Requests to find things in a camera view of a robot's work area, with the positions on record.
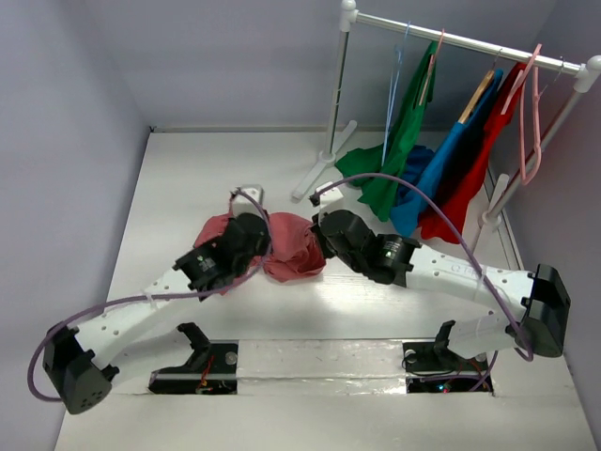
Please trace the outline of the pink t shirt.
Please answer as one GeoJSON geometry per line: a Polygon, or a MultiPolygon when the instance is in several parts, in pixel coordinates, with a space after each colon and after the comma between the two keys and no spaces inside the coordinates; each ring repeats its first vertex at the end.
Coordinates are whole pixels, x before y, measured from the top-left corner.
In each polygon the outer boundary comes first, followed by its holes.
{"type": "MultiPolygon", "coordinates": [[[[196,237],[193,248],[221,237],[229,223],[242,216],[235,217],[230,211],[210,217],[196,237]]],[[[268,216],[273,250],[262,267],[263,272],[279,283],[319,275],[326,266],[326,259],[311,231],[312,223],[289,212],[274,212],[268,216]]]]}

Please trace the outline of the light blue wire hanger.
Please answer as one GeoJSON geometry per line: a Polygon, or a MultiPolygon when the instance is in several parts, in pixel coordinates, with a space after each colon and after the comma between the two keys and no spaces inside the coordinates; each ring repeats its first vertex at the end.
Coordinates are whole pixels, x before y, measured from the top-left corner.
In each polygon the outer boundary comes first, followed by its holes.
{"type": "Polygon", "coordinates": [[[403,59],[406,49],[406,41],[408,37],[408,32],[410,30],[411,23],[408,23],[405,34],[403,36],[402,41],[399,44],[396,44],[394,47],[395,60],[393,62],[393,67],[391,70],[391,76],[389,81],[389,93],[388,93],[388,102],[387,102],[387,111],[386,111],[386,120],[385,120],[385,128],[384,128],[384,139],[382,144],[382,153],[381,153],[381,166],[384,166],[388,154],[389,141],[391,136],[391,128],[393,125],[393,113],[394,113],[394,105],[396,99],[396,92],[399,85],[399,80],[401,76],[403,59]]]}

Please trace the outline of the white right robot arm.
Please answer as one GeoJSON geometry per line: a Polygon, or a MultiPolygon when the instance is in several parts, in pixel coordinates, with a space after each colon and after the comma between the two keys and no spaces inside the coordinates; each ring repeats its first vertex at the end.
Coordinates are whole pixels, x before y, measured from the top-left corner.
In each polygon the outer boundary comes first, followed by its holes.
{"type": "Polygon", "coordinates": [[[563,354],[571,299],[551,266],[541,264],[535,272],[476,271],[468,261],[414,239],[375,234],[349,210],[316,214],[311,230],[324,257],[340,259],[377,284],[447,294],[488,310],[479,319],[452,319],[440,326],[432,356],[441,367],[510,348],[547,358],[563,354]]]}

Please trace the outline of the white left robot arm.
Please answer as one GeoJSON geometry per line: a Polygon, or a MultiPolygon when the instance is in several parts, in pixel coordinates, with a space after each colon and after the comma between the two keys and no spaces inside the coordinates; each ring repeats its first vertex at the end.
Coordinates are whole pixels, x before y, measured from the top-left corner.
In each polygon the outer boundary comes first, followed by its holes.
{"type": "Polygon", "coordinates": [[[123,374],[123,365],[115,359],[130,343],[189,302],[203,302],[232,288],[270,245],[265,213],[237,213],[228,219],[222,235],[177,259],[156,287],[111,301],[97,316],[84,311],[56,324],[41,350],[42,368],[59,401],[71,414],[98,405],[123,374]]]}

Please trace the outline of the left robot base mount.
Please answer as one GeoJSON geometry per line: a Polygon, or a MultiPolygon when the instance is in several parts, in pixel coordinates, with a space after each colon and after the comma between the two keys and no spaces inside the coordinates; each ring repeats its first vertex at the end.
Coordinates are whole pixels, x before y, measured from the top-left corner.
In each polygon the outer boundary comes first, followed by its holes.
{"type": "Polygon", "coordinates": [[[192,322],[177,330],[190,342],[191,355],[184,364],[151,372],[148,390],[154,395],[235,395],[238,391],[239,342],[211,342],[192,322]]]}

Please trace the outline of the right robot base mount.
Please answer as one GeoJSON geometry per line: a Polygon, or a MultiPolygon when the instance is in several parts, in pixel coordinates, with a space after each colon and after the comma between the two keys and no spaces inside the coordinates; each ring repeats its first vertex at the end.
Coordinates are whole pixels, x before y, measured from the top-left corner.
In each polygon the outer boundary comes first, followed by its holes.
{"type": "Polygon", "coordinates": [[[454,325],[453,320],[444,322],[431,340],[403,343],[408,394],[494,393],[486,357],[465,359],[447,349],[454,325]]]}

